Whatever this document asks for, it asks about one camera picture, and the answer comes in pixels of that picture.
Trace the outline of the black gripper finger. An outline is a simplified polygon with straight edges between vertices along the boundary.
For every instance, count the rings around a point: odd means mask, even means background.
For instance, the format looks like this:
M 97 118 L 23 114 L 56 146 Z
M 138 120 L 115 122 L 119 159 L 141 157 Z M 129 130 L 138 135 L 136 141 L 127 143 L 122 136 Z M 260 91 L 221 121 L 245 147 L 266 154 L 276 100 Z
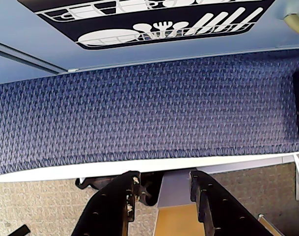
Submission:
M 73 236 L 126 236 L 135 219 L 135 202 L 140 195 L 140 172 L 128 171 L 115 177 L 95 193 L 84 208 Z
M 206 236 L 281 236 L 261 214 L 255 218 L 228 190 L 203 171 L 190 172 L 190 199 Z

